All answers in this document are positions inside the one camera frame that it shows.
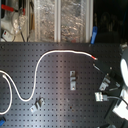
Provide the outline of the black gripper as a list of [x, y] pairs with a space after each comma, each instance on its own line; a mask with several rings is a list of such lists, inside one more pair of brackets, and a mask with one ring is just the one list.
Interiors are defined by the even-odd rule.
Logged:
[[[98, 64], [93, 64], [93, 66], [97, 70], [105, 74], [105, 77], [99, 87], [101, 91], [104, 91], [109, 86], [111, 81], [115, 82], [115, 86], [117, 88], [121, 86], [121, 76], [111, 67], [104, 67], [103, 65], [98, 65]], [[103, 95], [101, 92], [96, 92], [95, 99], [97, 102], [102, 102], [107, 100], [107, 96]]]

